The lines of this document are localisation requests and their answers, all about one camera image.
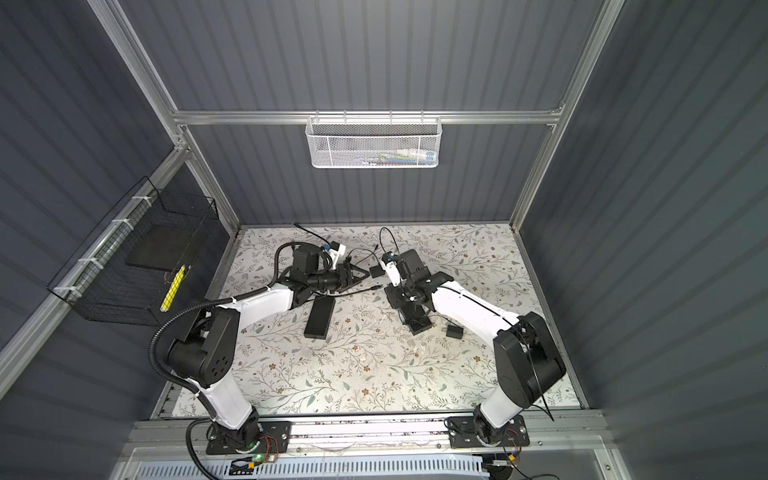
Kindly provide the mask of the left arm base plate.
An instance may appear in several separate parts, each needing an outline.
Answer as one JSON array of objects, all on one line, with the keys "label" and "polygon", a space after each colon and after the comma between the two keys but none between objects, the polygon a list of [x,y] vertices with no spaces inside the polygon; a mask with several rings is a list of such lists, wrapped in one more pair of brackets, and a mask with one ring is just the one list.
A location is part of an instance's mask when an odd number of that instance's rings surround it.
[{"label": "left arm base plate", "polygon": [[238,430],[212,423],[206,432],[207,455],[282,454],[287,451],[293,424],[253,421]]}]

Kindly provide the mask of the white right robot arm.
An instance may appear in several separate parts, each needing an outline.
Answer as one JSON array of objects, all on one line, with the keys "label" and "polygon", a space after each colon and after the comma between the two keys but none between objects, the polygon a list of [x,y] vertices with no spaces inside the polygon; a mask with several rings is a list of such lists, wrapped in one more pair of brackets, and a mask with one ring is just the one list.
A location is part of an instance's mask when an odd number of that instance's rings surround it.
[{"label": "white right robot arm", "polygon": [[387,300],[406,325],[439,314],[473,332],[491,349],[497,386],[473,413],[480,442],[499,442],[511,420],[565,376],[565,361],[537,313],[520,315],[480,298],[451,275],[430,272],[413,249],[384,254],[379,273],[388,278]]}]

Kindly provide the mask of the items in white basket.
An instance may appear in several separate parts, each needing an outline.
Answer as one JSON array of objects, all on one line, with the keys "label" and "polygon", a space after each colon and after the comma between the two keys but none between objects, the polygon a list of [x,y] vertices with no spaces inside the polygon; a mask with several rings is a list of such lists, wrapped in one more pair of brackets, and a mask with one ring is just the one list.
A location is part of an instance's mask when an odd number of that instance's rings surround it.
[{"label": "items in white basket", "polygon": [[353,161],[367,166],[433,167],[438,164],[438,154],[420,148],[369,151]]}]

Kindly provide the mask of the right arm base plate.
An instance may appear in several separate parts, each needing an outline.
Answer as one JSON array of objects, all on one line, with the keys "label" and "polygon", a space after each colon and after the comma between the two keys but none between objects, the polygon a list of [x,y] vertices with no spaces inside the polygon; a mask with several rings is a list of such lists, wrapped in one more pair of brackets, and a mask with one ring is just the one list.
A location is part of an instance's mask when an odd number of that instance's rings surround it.
[{"label": "right arm base plate", "polygon": [[450,416],[443,420],[448,431],[450,446],[454,449],[470,448],[522,448],[530,445],[530,438],[521,415],[516,415],[502,427],[494,427],[481,416]]}]

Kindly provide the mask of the black network switch box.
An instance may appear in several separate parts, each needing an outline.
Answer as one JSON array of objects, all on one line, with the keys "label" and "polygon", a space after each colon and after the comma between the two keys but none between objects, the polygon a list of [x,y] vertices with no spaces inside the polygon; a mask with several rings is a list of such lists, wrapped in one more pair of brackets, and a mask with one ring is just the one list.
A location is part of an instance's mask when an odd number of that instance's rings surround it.
[{"label": "black network switch box", "polygon": [[433,327],[433,322],[428,316],[419,318],[410,318],[405,321],[405,325],[408,327],[412,335],[418,335],[424,331],[427,331]]}]

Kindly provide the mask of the long black power brick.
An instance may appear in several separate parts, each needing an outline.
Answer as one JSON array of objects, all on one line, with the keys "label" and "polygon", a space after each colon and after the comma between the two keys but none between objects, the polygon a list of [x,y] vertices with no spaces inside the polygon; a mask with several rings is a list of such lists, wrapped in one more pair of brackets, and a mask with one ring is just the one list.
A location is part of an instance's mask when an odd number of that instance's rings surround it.
[{"label": "long black power brick", "polygon": [[333,316],[336,299],[320,296],[312,302],[312,308],[303,332],[305,338],[325,340]]}]

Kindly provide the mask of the yellow striped tool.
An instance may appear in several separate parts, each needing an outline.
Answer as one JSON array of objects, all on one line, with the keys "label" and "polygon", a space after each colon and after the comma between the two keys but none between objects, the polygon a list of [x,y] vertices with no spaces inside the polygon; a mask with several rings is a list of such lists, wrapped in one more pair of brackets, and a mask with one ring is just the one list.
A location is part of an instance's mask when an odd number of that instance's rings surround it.
[{"label": "yellow striped tool", "polygon": [[181,286],[181,283],[184,280],[184,277],[186,275],[186,271],[187,271],[187,267],[185,265],[182,265],[179,268],[179,270],[176,272],[176,274],[175,274],[175,276],[174,276],[174,278],[173,278],[173,280],[172,280],[172,282],[171,282],[171,284],[170,284],[170,286],[169,286],[169,288],[168,288],[168,290],[166,292],[166,295],[165,295],[165,297],[163,298],[163,300],[161,302],[160,311],[162,313],[166,313],[166,312],[170,311],[170,309],[171,309],[171,307],[172,307],[172,305],[174,303],[175,297],[176,297],[176,295],[177,295],[177,293],[179,291],[179,288]]}]

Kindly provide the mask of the black power adapter with cable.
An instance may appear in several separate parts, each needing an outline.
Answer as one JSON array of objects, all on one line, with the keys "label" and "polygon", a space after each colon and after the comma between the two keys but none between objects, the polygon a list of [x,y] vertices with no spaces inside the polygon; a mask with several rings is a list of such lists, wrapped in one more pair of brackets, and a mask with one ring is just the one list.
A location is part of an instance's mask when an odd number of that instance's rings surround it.
[{"label": "black power adapter with cable", "polygon": [[464,336],[464,328],[455,324],[448,324],[446,326],[446,336],[448,338],[461,340]]}]

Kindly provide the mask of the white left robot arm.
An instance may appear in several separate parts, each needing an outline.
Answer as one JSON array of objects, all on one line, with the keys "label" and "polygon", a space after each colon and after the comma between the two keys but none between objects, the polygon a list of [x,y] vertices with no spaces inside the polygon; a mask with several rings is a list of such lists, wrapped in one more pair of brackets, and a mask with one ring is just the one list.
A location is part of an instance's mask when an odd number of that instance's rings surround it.
[{"label": "white left robot arm", "polygon": [[222,438],[251,448],[262,438],[258,412],[231,372],[241,331],[308,302],[318,308],[369,277],[337,242],[286,242],[267,285],[187,307],[163,324],[148,347],[150,365],[202,403]]}]

